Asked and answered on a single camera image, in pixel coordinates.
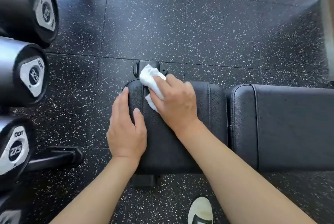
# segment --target black leather upholstery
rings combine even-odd
[[[244,84],[229,92],[231,146],[251,166],[257,155],[259,171],[334,170],[333,89]]]
[[[222,88],[207,82],[191,82],[197,98],[198,118],[224,144],[227,144],[226,98]],[[161,116],[152,110],[144,99],[148,95],[136,79],[126,85],[129,88],[129,108],[133,121],[133,110],[139,108],[144,115],[148,132],[147,148],[136,173],[175,174],[201,173],[200,168],[165,124]]]

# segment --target gym floor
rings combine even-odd
[[[47,49],[47,98],[18,109],[38,127],[38,146],[78,145],[80,167],[39,172],[27,223],[48,223],[106,166],[111,106],[138,59],[162,62],[182,80],[223,88],[240,83],[327,87],[317,0],[57,0],[60,30]],[[334,173],[263,174],[318,223],[334,219]],[[207,196],[228,223],[203,175],[165,175],[153,189],[127,188],[111,223],[186,223]]]

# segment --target shoe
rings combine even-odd
[[[188,213],[188,224],[213,224],[213,212],[210,201],[198,197],[191,204]]]

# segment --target person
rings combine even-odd
[[[198,119],[196,96],[189,82],[172,74],[154,77],[164,100],[150,90],[165,123],[175,132],[208,179],[231,224],[315,224],[300,208],[219,141]],[[129,116],[127,87],[115,99],[106,137],[112,154],[106,168],[67,205],[51,224],[107,224],[146,149],[144,117]],[[213,223],[210,203],[196,199],[188,224]]]

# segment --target wipe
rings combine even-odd
[[[162,95],[160,89],[158,88],[158,85],[155,83],[153,76],[159,76],[161,77],[163,80],[166,80],[165,75],[163,75],[161,72],[159,72],[159,70],[157,68],[153,68],[151,65],[147,65],[144,67],[144,69],[142,69],[142,71],[140,72],[139,75],[139,80],[140,82],[144,85],[149,87],[150,89],[152,89],[155,94],[161,99],[164,99],[164,96]],[[145,99],[148,103],[148,105],[154,109],[156,112],[158,112],[157,107],[155,107],[152,99],[151,99],[151,95],[148,94],[147,96],[145,96]]]

